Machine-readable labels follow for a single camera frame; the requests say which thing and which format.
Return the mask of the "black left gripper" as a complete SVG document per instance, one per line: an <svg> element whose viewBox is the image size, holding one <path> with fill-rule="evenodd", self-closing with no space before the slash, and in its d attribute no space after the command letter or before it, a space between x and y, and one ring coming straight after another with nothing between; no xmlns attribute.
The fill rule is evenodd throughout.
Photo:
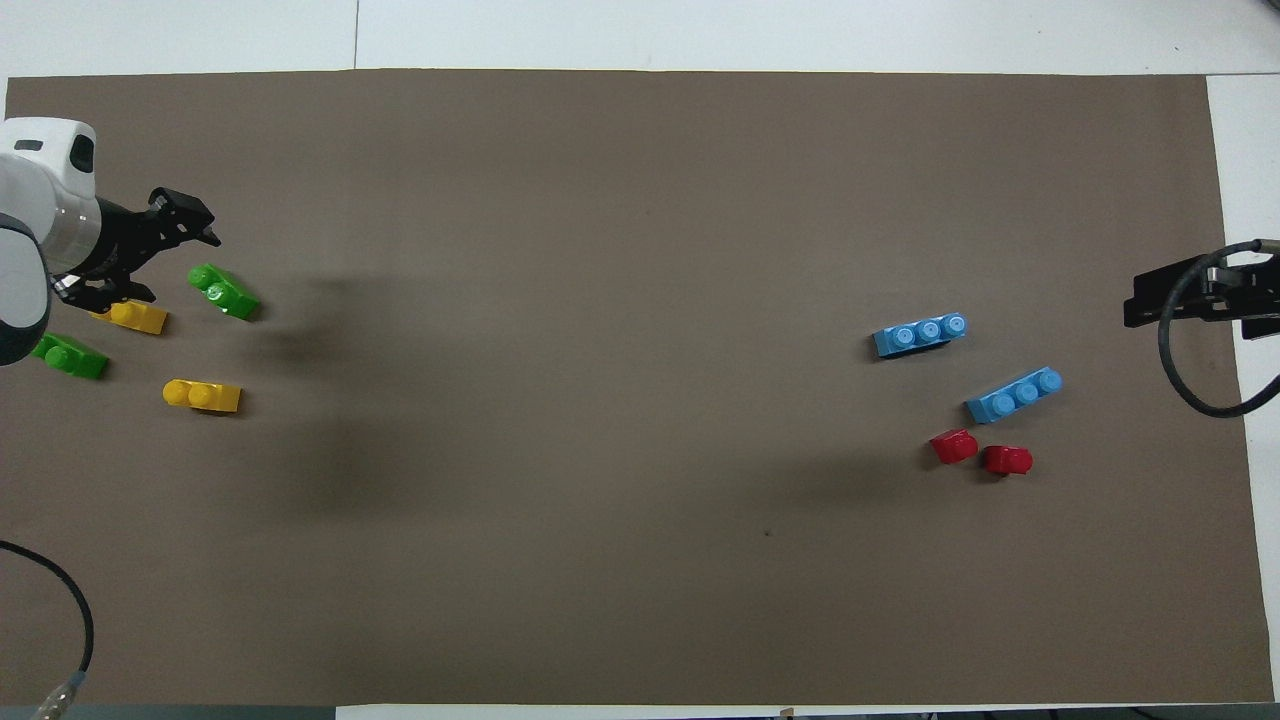
<svg viewBox="0 0 1280 720"><path fill-rule="evenodd" d="M132 274L161 249L191 241L221 246L212 229L215 217L192 195L157 187L143 211L132 211L106 199L96 202L101 224L93 250L78 266L52 279L52 290L64 293L64 304L73 307L109 313L111 306L131 300L151 304L155 293L133 282Z"/></svg>

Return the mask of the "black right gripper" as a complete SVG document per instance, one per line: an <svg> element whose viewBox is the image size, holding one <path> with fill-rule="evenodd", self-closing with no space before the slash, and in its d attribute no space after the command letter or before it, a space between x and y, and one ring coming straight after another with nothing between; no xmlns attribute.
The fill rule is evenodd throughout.
<svg viewBox="0 0 1280 720"><path fill-rule="evenodd" d="M1138 328L1156 324L1165 313L1166 297L1174 286L1203 258L1196 255L1135 275L1132 299L1123 304L1123 324ZM1213 266L1213 290L1202 270L1188 281L1172 305L1170 322L1239 322L1243 340L1262 340L1279 334L1279 258L1230 266Z"/></svg>

